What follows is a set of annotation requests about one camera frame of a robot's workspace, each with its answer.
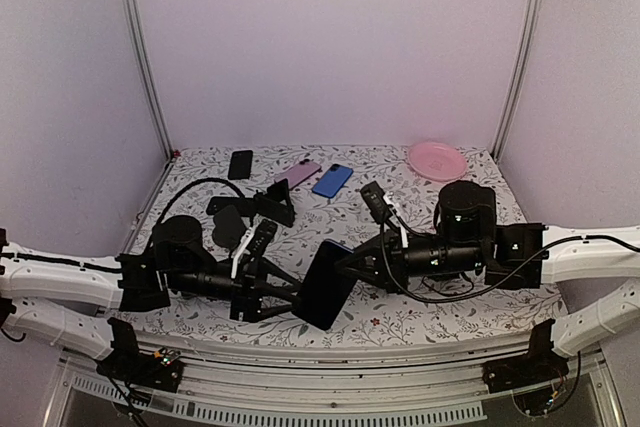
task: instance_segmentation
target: floral tablecloth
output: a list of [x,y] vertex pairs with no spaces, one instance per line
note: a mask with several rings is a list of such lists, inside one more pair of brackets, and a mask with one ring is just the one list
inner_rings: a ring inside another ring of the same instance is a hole
[[[169,199],[183,186],[200,177],[226,178],[231,148],[188,149],[181,156],[162,186],[145,220],[134,252],[144,247],[151,226]],[[399,146],[287,146],[253,148],[252,176],[237,181],[247,195],[265,190],[274,175],[303,158],[318,162],[325,171],[334,163],[353,168],[354,174],[331,200],[317,196],[311,187],[319,173],[292,192],[296,209],[293,228],[279,226],[266,257],[302,279],[320,242],[331,238],[356,247],[378,233],[358,190],[376,180],[403,209],[408,223],[428,229],[441,184],[417,176],[406,163],[406,147]],[[465,179],[492,187],[498,199],[500,223],[524,221],[513,194],[486,150],[460,149],[469,168]],[[214,195],[234,195],[224,186],[204,184],[196,187],[172,208],[171,214],[198,218],[205,231],[205,246],[217,258],[227,255],[211,241],[213,222],[205,213]],[[475,279],[476,289],[483,287]],[[434,285],[439,290],[459,292],[467,289],[463,280]],[[431,294],[420,279],[411,288]],[[388,295],[358,282],[344,309],[328,332],[318,330],[291,314],[264,322],[246,324],[229,320],[228,303],[176,296],[170,307],[145,314],[115,313],[138,330],[162,335],[186,336],[215,342],[239,342],[286,347],[371,347],[434,344],[527,331],[535,323],[565,312],[555,286],[537,290],[493,292],[463,302],[423,305],[399,295]]]

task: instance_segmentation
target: black smartphone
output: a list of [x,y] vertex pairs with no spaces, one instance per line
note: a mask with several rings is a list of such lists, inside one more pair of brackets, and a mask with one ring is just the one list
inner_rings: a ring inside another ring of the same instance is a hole
[[236,150],[231,154],[229,164],[229,180],[242,180],[251,177],[251,162],[253,162],[253,150]]
[[314,327],[329,330],[356,285],[356,280],[336,272],[335,263],[353,251],[333,240],[324,240],[298,292],[301,302],[294,315]]

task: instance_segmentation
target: wire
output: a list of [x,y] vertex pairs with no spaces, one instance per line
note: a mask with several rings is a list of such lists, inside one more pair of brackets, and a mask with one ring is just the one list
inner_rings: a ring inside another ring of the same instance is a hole
[[18,252],[3,252],[0,254],[0,257],[10,260],[33,260],[35,262],[44,262],[54,265],[70,265],[72,267],[80,267],[81,270],[95,270],[96,272],[105,272],[107,274],[119,274],[122,272],[122,269],[119,267],[104,267],[102,265],[91,264],[89,262],[65,259],[64,257],[49,257],[47,255],[23,254]]
[[580,374],[582,373],[582,354],[578,352],[578,368],[576,369],[576,380],[573,381],[573,385],[571,386],[571,390],[567,394],[567,396],[562,400],[560,404],[554,404],[551,409],[547,411],[547,414],[552,414],[553,412],[557,412],[561,408],[563,408],[567,403],[571,400],[571,397],[578,390],[578,382],[580,381]]
[[501,285],[503,285],[505,282],[507,282],[509,279],[511,279],[511,277],[513,277],[518,272],[520,272],[520,270],[522,270],[524,267],[526,267],[532,260],[534,260],[539,255],[543,254],[544,252],[548,251],[549,249],[551,249],[551,248],[553,248],[553,247],[555,247],[557,245],[566,244],[568,242],[575,242],[575,241],[587,242],[589,240],[608,240],[610,242],[614,242],[614,243],[624,247],[625,249],[631,250],[633,252],[640,253],[640,248],[635,247],[635,246],[633,246],[631,244],[628,244],[627,242],[625,242],[623,240],[620,240],[620,239],[618,239],[616,237],[612,237],[610,235],[601,235],[601,234],[596,234],[596,235],[573,235],[573,236],[570,236],[570,237],[564,237],[562,239],[554,240],[553,242],[550,242],[547,245],[543,246],[540,250],[535,252],[529,258],[524,260],[520,265],[518,265],[515,269],[513,269],[511,272],[509,272],[509,274],[507,274],[502,279],[500,279],[498,282],[496,282],[495,284],[493,284],[493,285],[491,285],[491,286],[489,286],[489,287],[487,287],[485,289],[479,290],[477,292],[470,292],[468,294],[461,294],[459,296],[448,298],[448,299],[430,299],[430,298],[427,298],[427,297],[422,297],[420,295],[414,294],[413,292],[410,292],[405,287],[400,285],[400,283],[393,276],[393,273],[391,271],[391,266],[389,265],[389,258],[387,256],[387,249],[386,249],[386,246],[385,246],[385,243],[384,243],[384,223],[382,223],[380,225],[380,249],[382,250],[382,260],[384,262],[384,266],[385,266],[385,268],[387,270],[387,274],[389,275],[389,278],[391,279],[391,281],[395,284],[395,286],[403,294],[405,294],[406,296],[410,297],[411,299],[413,299],[413,300],[415,300],[417,302],[422,302],[424,304],[449,304],[449,303],[452,303],[452,302],[459,302],[461,300],[474,299],[476,297],[480,297],[481,295],[488,294],[489,292],[499,288]]
[[22,333],[22,336],[18,338],[10,336],[5,332],[4,329],[0,329],[0,332],[2,332],[2,335],[4,335],[7,339],[9,339],[11,342],[15,342],[16,344],[19,344],[20,342],[24,342],[24,339],[27,338],[27,334],[25,334],[24,332]]
[[562,409],[571,400],[571,398],[576,393],[576,390],[578,390],[578,382],[580,381],[581,373],[582,373],[582,355],[581,355],[580,352],[578,352],[578,368],[576,369],[576,378],[573,381],[573,385],[571,386],[571,390],[569,391],[568,394],[565,395],[565,397],[562,399],[561,403],[558,403],[558,404],[555,403],[556,396],[557,396],[560,388],[562,387],[562,385],[565,383],[564,377],[561,376],[560,377],[561,378],[561,383],[556,389],[554,389],[554,393],[552,394],[551,400],[550,400],[552,405],[548,409],[547,409],[547,405],[548,404],[545,404],[545,405],[542,405],[535,412],[529,411],[529,413],[527,413],[527,411],[526,411],[527,407],[520,403],[520,398],[516,398],[515,395],[512,395],[511,398],[513,400],[514,405],[517,407],[517,409],[520,412],[522,412],[525,415],[525,417],[529,417],[530,419],[535,419],[535,418],[539,418],[539,417],[546,417],[547,415],[553,414],[553,413],[557,412],[558,410]]
[[115,387],[118,394],[120,394],[120,396],[127,403],[127,407],[129,407],[129,417],[131,418],[131,420],[133,420],[133,422],[138,427],[149,427],[149,424],[147,424],[144,421],[144,419],[140,416],[140,411],[136,409],[133,403],[131,402],[130,396],[124,393],[124,391],[120,388],[120,386],[116,383],[116,381],[113,380],[113,377],[111,377],[109,374],[105,374],[105,375],[107,376],[107,379],[109,379],[109,382],[111,382],[111,385]]
[[430,291],[435,292],[436,294],[439,294],[439,295],[441,295],[441,296],[443,296],[443,297],[457,297],[457,296],[459,296],[459,295],[468,294],[468,293],[469,293],[469,292],[471,292],[471,291],[475,288],[475,286],[476,286],[476,284],[474,284],[474,283],[473,283],[473,281],[472,281],[469,277],[467,277],[467,276],[466,276],[466,275],[464,275],[464,274],[463,274],[463,275],[461,275],[461,276],[464,278],[464,280],[466,280],[469,284],[471,284],[471,287],[469,287],[469,288],[468,288],[467,290],[465,290],[464,292],[453,292],[453,293],[449,293],[449,292],[442,292],[441,290],[438,290],[438,289],[436,289],[435,287],[433,287],[433,286],[431,286],[431,285],[427,284],[427,283],[425,282],[425,279],[426,279],[427,277],[423,277],[423,278],[422,278],[422,281],[421,281],[420,283],[421,283],[422,285],[424,285],[424,286],[425,286],[427,289],[429,289]]
[[429,232],[418,232],[417,230],[414,230],[413,227],[410,227],[409,224],[407,224],[399,215],[396,215],[396,219],[398,220],[398,223],[407,230],[407,232],[409,232],[412,235],[415,235],[416,237],[424,237],[427,239],[430,239],[432,237],[437,237],[436,235],[431,234]]
[[[208,182],[225,185],[225,186],[229,187],[231,190],[233,190],[235,192],[235,194],[238,197],[240,197],[241,199],[246,199],[247,198],[247,196],[244,195],[244,192],[242,192],[235,184],[233,184],[232,182],[229,182],[228,180],[221,179],[220,177],[204,177],[202,179],[197,179],[197,180],[194,180],[193,182],[190,182],[187,185],[185,185],[182,189],[180,189],[171,198],[169,203],[165,206],[165,208],[160,213],[160,216],[158,217],[158,220],[156,220],[156,223],[153,226],[156,227],[157,225],[159,225],[164,220],[165,216],[167,215],[167,213],[169,212],[171,207],[173,207],[173,204],[175,204],[176,201],[180,197],[182,197],[185,193],[187,193],[192,188],[197,187],[200,184],[206,184]],[[251,226],[253,226],[253,218],[254,218],[254,216],[251,216],[249,218],[249,224]],[[152,241],[152,236],[149,235],[149,240],[147,241],[147,246],[146,246],[145,250],[148,249],[149,247],[151,247],[151,241]]]

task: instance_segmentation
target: pink smartphone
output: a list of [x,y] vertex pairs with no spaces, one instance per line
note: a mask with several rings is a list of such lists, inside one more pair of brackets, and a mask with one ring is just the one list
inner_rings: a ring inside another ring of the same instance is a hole
[[309,159],[304,159],[290,169],[276,175],[275,181],[280,182],[281,180],[287,179],[289,181],[289,190],[291,190],[320,170],[322,170],[320,164],[311,162]]

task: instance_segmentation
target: lavender wall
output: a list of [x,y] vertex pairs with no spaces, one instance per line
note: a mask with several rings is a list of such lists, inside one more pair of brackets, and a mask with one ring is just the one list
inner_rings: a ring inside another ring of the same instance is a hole
[[488,145],[526,0],[139,0],[178,147]]
[[[0,225],[42,250],[117,253],[162,165],[121,0],[0,12]],[[0,351],[0,425],[38,425],[57,352]]]
[[[640,0],[544,0],[502,162],[529,219],[640,224]],[[578,308],[621,281],[563,285]],[[603,343],[628,425],[640,425],[640,328]]]

